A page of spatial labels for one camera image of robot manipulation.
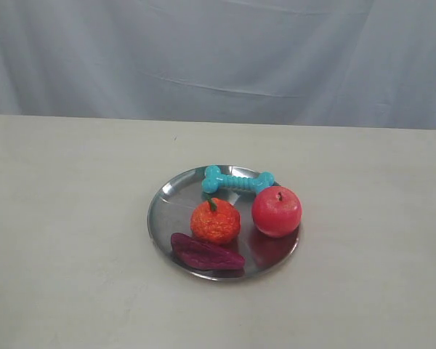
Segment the round silver plate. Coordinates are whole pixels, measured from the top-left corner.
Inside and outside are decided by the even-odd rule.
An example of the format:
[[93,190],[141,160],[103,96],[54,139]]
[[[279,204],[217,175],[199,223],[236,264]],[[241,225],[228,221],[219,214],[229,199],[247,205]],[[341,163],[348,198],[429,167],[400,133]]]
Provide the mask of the round silver plate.
[[[242,167],[221,165],[222,173],[238,177],[255,178],[259,172]],[[255,194],[240,190],[219,189],[212,196],[229,201],[241,213],[241,232],[226,247],[246,259],[243,270],[196,270],[178,260],[172,252],[170,238],[173,233],[189,236],[190,216],[205,200],[201,182],[205,167],[191,169],[168,181],[153,197],[148,211],[148,231],[154,245],[174,265],[194,276],[214,281],[239,281],[261,275],[284,262],[296,249],[299,229],[284,238],[269,238],[254,226],[251,207]]]

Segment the toy bone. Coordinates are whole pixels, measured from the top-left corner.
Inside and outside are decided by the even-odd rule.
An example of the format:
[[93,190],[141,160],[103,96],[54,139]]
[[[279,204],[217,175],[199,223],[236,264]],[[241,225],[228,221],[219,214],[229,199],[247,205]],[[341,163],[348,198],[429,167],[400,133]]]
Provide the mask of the toy bone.
[[222,174],[218,166],[212,165],[205,169],[202,190],[211,194],[223,187],[250,190],[258,194],[265,188],[271,187],[274,182],[275,178],[269,172],[262,172],[257,178],[236,177]]

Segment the red apple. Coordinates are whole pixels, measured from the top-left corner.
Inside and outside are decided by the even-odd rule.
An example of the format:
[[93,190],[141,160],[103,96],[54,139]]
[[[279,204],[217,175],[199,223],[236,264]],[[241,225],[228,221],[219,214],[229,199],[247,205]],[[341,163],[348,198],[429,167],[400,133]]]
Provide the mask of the red apple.
[[252,205],[255,226],[265,235],[281,238],[300,224],[302,205],[296,194],[284,187],[269,187],[260,192]]

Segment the sweet potato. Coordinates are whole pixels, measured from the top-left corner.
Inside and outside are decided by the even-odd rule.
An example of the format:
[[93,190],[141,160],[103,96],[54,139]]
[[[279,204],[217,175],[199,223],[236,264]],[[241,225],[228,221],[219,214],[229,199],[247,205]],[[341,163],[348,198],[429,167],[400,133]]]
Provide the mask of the sweet potato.
[[171,235],[171,246],[184,264],[198,270],[239,270],[246,262],[238,253],[183,233]]

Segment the white backdrop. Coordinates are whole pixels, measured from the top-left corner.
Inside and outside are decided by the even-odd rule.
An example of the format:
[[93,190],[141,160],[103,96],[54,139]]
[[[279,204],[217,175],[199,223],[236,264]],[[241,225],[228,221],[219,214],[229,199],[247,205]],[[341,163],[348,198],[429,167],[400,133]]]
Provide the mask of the white backdrop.
[[436,0],[0,0],[0,113],[436,128]]

